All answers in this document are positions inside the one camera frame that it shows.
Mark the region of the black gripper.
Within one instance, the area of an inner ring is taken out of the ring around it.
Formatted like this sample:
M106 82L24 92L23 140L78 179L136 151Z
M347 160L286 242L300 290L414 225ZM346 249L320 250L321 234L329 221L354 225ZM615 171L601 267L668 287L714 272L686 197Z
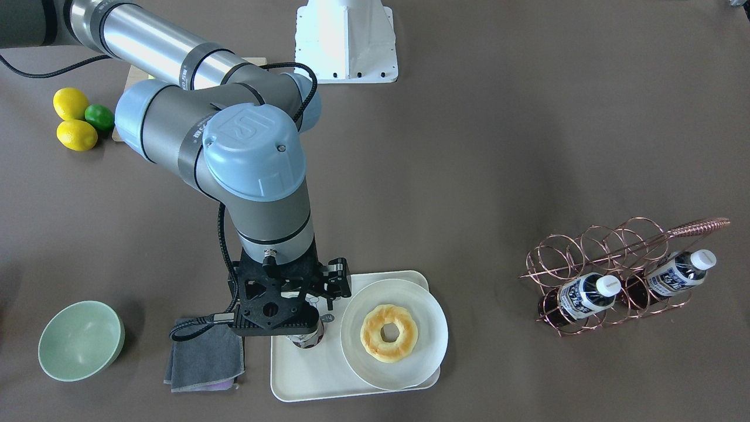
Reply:
M351 296L351 278L345 258L327 265L308 249L290 263L270 267L271 274L246 252L237 268L240 304L232 331L239 336L306 335L316 331L319 310L307 296L326 300L329 311L337 298Z

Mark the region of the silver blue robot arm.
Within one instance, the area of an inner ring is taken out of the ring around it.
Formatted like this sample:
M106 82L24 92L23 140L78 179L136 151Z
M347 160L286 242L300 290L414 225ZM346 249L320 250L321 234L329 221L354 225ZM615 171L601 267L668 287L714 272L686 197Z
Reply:
M152 75L115 108L116 131L229 213L242 243L226 259L233 299L223 314L171 331L195 338L217 324L239 336L316 334L308 296L351 295L343 257L316 255L299 133L319 119L314 74L271 74L127 1L3 1L2 47L83 45Z

